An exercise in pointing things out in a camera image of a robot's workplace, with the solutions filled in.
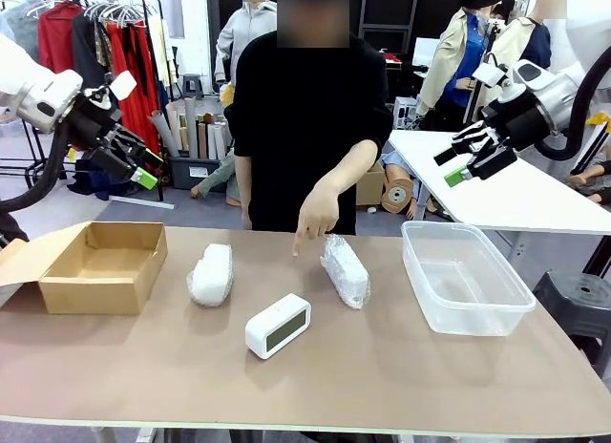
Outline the person's left hand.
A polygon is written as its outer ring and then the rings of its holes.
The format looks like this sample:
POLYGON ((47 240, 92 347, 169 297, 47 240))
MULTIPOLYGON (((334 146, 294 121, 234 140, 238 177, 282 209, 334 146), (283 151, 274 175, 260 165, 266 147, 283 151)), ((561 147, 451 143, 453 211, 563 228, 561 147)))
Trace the person's left hand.
POLYGON ((325 188, 315 188, 300 209, 294 236, 293 256, 298 257, 306 239, 316 239, 331 231, 339 220, 338 195, 325 188))

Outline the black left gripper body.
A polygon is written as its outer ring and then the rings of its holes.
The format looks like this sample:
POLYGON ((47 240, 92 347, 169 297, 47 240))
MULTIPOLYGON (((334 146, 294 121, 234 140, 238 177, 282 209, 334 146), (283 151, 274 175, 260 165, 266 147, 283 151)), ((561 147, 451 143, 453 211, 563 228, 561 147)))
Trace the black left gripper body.
POLYGON ((95 148, 121 120, 122 112, 112 104, 106 110, 88 98, 79 98, 67 115, 68 143, 77 150, 95 148))

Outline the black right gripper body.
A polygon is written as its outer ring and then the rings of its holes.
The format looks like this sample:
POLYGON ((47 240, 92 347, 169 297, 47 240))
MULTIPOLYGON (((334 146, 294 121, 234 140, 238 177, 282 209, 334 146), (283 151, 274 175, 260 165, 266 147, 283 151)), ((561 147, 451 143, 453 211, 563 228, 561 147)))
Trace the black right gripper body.
POLYGON ((481 114, 504 145, 521 152, 549 136, 548 122, 538 105, 534 94, 524 92, 506 103, 493 100, 481 114))

